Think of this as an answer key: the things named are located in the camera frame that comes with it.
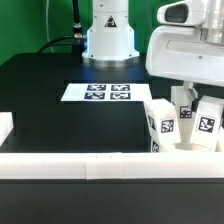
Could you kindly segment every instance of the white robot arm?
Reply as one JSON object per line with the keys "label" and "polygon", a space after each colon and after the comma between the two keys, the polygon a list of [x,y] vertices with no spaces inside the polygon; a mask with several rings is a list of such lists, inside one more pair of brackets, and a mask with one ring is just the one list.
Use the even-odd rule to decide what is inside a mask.
{"label": "white robot arm", "polygon": [[218,140],[224,138],[224,99],[204,96],[196,114],[188,107],[197,98],[193,82],[224,87],[224,0],[180,1],[161,7],[157,17],[164,25],[151,36],[146,69],[152,76],[184,81],[171,94],[181,140],[190,149],[214,151],[218,145],[224,151]]}

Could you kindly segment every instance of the white cube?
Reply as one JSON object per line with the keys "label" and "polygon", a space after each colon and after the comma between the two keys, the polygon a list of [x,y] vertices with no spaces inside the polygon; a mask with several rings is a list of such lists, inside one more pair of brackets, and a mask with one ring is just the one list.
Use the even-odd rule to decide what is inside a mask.
{"label": "white cube", "polygon": [[161,145],[181,141],[177,113],[174,105],[165,99],[144,101],[151,137]]}
{"label": "white cube", "polygon": [[216,152],[224,152],[224,128],[221,127],[218,135]]}
{"label": "white cube", "polygon": [[13,129],[12,113],[0,113],[0,146]]}
{"label": "white cube", "polygon": [[204,96],[199,102],[190,142],[215,149],[217,145],[224,100]]}
{"label": "white cube", "polygon": [[[193,91],[195,96],[198,97],[197,91],[195,89],[193,89]],[[180,135],[183,143],[190,142],[196,114],[188,108],[188,102],[189,99],[187,98],[187,94],[183,86],[171,87],[171,103],[176,107]]]}

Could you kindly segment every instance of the white plastic casing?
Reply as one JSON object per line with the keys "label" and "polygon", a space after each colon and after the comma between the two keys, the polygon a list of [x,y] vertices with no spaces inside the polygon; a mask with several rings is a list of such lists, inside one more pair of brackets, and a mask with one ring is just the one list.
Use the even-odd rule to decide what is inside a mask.
{"label": "white plastic casing", "polygon": [[0,113],[0,146],[3,144],[9,133],[13,129],[11,112]]}
{"label": "white plastic casing", "polygon": [[146,69],[152,76],[224,86],[224,47],[200,41],[201,30],[161,26],[148,47]]}
{"label": "white plastic casing", "polygon": [[165,99],[144,101],[149,132],[161,145],[181,142],[177,113],[174,105]]}
{"label": "white plastic casing", "polygon": [[[187,0],[169,4],[159,8],[157,19],[162,24],[179,25],[179,26],[201,26],[206,17],[206,7],[208,0]],[[185,4],[188,7],[189,14],[185,23],[172,23],[165,20],[166,10],[169,7]]]}
{"label": "white plastic casing", "polygon": [[199,102],[191,143],[216,149],[222,121],[224,99],[203,96]]}
{"label": "white plastic casing", "polygon": [[[134,49],[134,30],[128,23],[128,3],[128,0],[93,0],[93,24],[87,32],[84,59],[113,61],[139,56]],[[110,18],[114,21],[112,27],[107,26]]]}

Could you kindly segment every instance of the white paper sheet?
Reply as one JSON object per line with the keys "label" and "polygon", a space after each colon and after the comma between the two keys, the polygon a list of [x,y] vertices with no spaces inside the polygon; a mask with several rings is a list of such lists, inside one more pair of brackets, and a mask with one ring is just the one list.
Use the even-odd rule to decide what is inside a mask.
{"label": "white paper sheet", "polygon": [[61,101],[152,100],[148,84],[69,84]]}

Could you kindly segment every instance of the table surface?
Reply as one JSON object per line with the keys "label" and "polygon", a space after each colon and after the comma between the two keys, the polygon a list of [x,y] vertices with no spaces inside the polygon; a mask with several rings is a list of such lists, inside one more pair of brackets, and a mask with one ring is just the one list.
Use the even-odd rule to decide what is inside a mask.
{"label": "table surface", "polygon": [[[0,111],[14,113],[1,152],[147,152],[141,102],[60,102],[68,83],[148,83],[169,98],[180,82],[136,66],[80,65],[70,54],[21,54],[0,67]],[[223,96],[199,85],[199,95]],[[0,180],[0,223],[223,223],[223,179]]]}
{"label": "table surface", "polygon": [[21,54],[0,68],[0,111],[15,128],[1,152],[146,152],[142,102],[61,102],[69,83],[148,83],[135,66],[97,68],[70,54]]}

